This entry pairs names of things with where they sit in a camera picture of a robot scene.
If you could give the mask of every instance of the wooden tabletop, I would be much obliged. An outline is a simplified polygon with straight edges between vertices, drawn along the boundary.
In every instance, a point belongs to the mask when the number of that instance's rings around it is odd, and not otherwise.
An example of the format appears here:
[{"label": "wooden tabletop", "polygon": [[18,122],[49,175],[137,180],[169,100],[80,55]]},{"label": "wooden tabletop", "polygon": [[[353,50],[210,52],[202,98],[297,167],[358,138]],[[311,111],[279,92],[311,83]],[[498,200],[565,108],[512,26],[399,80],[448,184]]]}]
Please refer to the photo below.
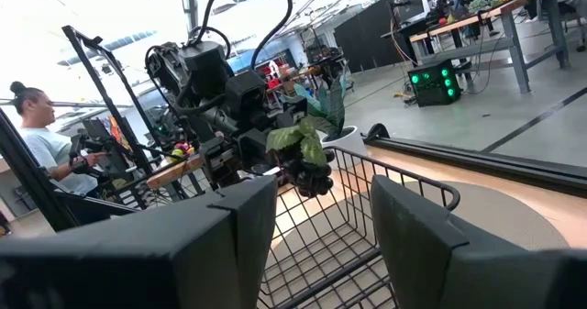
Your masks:
[{"label": "wooden tabletop", "polygon": [[151,190],[159,189],[173,181],[182,178],[182,176],[187,175],[190,172],[197,171],[198,169],[202,168],[203,163],[204,162],[200,158],[200,155],[195,154],[188,158],[188,160],[185,162],[179,163],[166,171],[156,173],[155,175],[151,176],[147,180],[147,186],[149,186]]},{"label": "wooden tabletop", "polygon": [[[520,6],[525,6],[526,4],[528,4],[528,2],[529,2],[528,0],[511,0],[510,2],[507,2],[507,3],[503,4],[502,6],[496,7],[495,9],[491,10],[490,12],[482,14],[481,18],[486,19],[488,17],[497,17],[497,16],[500,16],[501,14],[512,12]],[[454,22],[452,24],[443,26],[441,28],[430,30],[430,36],[435,36],[438,34],[446,33],[446,32],[451,31],[452,29],[465,27],[465,26],[468,26],[468,25],[471,25],[471,24],[474,24],[477,22],[479,22],[479,18],[477,18],[477,16],[471,16],[466,19],[463,19],[463,20]],[[420,34],[420,35],[414,35],[410,38],[410,41],[417,42],[419,40],[426,39],[427,37],[428,37],[427,33]]]}]

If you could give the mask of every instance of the shopping cart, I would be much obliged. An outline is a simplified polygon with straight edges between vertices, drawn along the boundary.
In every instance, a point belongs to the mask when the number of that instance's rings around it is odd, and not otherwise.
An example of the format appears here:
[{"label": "shopping cart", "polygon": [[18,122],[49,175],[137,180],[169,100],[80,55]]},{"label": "shopping cart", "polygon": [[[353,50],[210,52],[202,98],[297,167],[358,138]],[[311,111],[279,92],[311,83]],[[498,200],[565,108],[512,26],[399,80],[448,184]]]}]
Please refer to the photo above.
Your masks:
[{"label": "shopping cart", "polygon": [[371,218],[371,179],[386,175],[453,210],[454,188],[344,149],[327,195],[277,198],[275,231],[258,308],[397,308]]}]

